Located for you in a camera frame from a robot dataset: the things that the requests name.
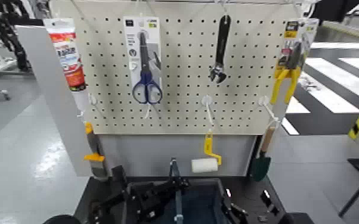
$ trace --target label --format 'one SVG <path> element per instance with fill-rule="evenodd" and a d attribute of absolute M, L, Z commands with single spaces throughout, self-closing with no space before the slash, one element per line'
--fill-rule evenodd
<path fill-rule="evenodd" d="M 285 28 L 284 37 L 296 38 L 296 35 L 298 34 L 298 27 L 299 27 L 298 21 L 289 21 Z"/>
<path fill-rule="evenodd" d="M 68 86 L 71 91 L 81 91 L 86 88 L 81 58 L 75 43 L 75 32 L 50 33 L 51 41 L 60 59 Z"/>

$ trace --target scissors packaging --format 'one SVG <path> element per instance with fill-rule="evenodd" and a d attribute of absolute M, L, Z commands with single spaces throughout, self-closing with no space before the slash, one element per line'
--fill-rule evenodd
<path fill-rule="evenodd" d="M 160 103 L 161 44 L 158 17 L 123 18 L 132 96 L 140 104 Z"/>

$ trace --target wooden handle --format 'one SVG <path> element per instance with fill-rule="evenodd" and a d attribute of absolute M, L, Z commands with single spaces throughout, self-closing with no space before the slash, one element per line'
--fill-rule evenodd
<path fill-rule="evenodd" d="M 269 127 L 266 130 L 266 134 L 263 140 L 262 148 L 260 149 L 262 152 L 267 152 L 268 145 L 270 144 L 271 137 L 273 137 L 273 133 L 276 130 L 275 127 Z"/>

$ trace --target white roller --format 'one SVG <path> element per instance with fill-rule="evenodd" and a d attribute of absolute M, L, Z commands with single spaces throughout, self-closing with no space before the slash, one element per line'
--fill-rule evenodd
<path fill-rule="evenodd" d="M 192 160 L 191 163 L 193 173 L 214 172 L 218 170 L 216 158 L 199 158 Z"/>

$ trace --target paint roller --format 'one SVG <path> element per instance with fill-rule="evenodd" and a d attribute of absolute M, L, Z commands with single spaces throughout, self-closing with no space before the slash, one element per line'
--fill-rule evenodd
<path fill-rule="evenodd" d="M 212 131 L 205 136 L 205 144 L 203 150 L 206 155 L 213 158 L 198 158 L 191 161 L 191 167 L 193 173 L 204 173 L 204 172 L 214 172 L 218 170 L 218 166 L 221 165 L 221 156 L 214 154 L 212 151 L 212 141 L 213 134 Z"/>

